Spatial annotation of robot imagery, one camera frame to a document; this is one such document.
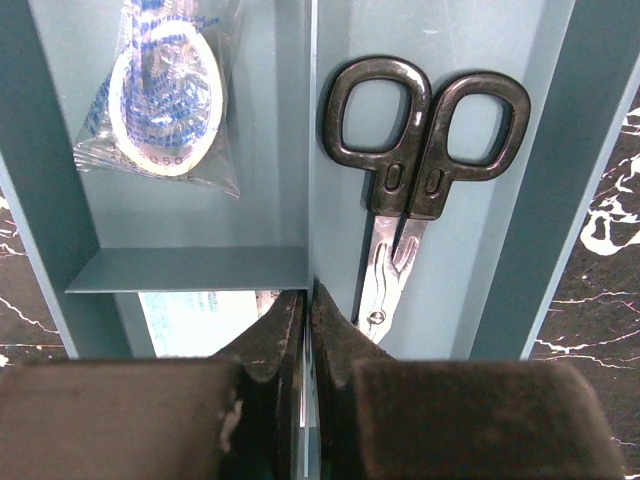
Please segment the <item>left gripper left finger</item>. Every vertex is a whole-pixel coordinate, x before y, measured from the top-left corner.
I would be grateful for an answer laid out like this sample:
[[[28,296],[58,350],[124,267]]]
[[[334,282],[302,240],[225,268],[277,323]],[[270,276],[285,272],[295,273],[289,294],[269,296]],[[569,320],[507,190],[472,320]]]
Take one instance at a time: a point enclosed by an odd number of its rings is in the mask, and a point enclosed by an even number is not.
[[[292,479],[306,295],[207,358],[25,363],[1,378],[5,479]]]

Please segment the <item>white blue bandage box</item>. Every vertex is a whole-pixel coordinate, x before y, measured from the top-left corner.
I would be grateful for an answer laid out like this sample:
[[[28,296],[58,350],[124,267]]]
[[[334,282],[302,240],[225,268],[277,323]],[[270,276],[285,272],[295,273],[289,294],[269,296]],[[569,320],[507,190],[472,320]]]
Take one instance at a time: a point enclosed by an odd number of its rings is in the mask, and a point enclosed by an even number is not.
[[[278,290],[141,292],[156,356],[208,357],[255,324]]]

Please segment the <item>clear bag with rubber bands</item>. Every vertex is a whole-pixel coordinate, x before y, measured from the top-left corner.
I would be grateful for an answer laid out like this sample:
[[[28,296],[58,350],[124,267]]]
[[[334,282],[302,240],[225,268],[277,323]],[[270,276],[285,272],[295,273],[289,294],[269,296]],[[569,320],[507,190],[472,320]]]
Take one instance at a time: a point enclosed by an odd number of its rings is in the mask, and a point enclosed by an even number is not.
[[[73,147],[75,166],[240,189],[228,89],[240,1],[125,1],[114,64]]]

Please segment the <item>blue divided tray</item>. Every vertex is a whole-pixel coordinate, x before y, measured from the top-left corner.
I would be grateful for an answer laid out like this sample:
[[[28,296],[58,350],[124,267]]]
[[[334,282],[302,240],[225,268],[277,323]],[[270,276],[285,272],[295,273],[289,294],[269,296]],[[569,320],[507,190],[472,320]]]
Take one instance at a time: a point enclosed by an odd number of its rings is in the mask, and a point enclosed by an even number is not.
[[[453,183],[376,344],[399,360],[528,361],[575,218],[638,83],[639,5],[240,2],[227,110],[239,197],[77,170],[76,137],[114,64],[116,1],[2,3],[1,186],[66,360],[207,358],[156,356],[141,292],[304,292],[296,479],[303,457],[320,475],[314,288],[324,285],[358,329],[373,223],[372,173],[334,162],[323,145],[337,73],[359,58],[393,56],[423,70],[434,95],[480,71],[505,74],[528,92],[529,124],[513,163],[493,180]],[[392,81],[356,86],[346,145],[390,148],[408,106],[407,91]],[[450,154],[482,163],[503,113],[491,96],[464,98]]]

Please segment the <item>black handled scissors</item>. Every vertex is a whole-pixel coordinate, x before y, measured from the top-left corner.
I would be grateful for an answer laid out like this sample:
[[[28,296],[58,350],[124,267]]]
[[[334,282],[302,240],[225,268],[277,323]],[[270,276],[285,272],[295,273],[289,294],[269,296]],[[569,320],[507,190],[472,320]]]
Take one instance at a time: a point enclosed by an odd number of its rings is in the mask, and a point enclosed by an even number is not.
[[[354,149],[344,141],[350,94],[372,80],[392,81],[408,93],[402,131],[386,150]],[[472,95],[491,96],[504,106],[502,133],[480,164],[466,164],[448,149],[456,109]],[[373,343],[389,333],[427,225],[442,215],[453,183],[502,175],[520,149],[530,114],[526,89],[498,72],[460,75],[438,95],[423,70],[398,57],[359,58],[337,73],[326,99],[322,138],[334,162],[373,175],[367,202],[372,232],[357,316],[358,329]]]

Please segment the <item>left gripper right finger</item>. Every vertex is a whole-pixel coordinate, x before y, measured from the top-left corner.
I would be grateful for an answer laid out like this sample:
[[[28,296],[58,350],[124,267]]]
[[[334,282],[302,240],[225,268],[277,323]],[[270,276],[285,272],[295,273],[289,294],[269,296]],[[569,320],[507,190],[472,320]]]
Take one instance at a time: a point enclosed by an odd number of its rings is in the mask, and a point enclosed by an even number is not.
[[[621,479],[600,402],[566,364],[399,360],[314,288],[324,479]]]

